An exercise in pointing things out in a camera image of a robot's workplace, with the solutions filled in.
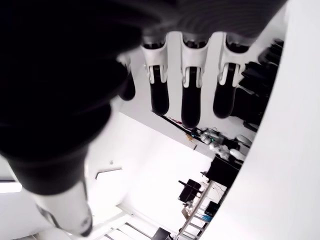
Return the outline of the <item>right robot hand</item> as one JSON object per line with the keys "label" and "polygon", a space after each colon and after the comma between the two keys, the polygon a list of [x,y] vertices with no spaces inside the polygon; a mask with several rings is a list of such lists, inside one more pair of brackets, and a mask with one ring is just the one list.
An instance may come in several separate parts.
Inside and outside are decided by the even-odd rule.
{"label": "right robot hand", "polygon": [[128,52],[142,48],[152,111],[169,109],[168,42],[181,33],[181,120],[200,121],[208,42],[221,32],[213,112],[228,117],[242,56],[283,0],[3,0],[0,3],[0,154],[53,226],[93,229],[85,183],[90,143],[114,97],[131,100]]}

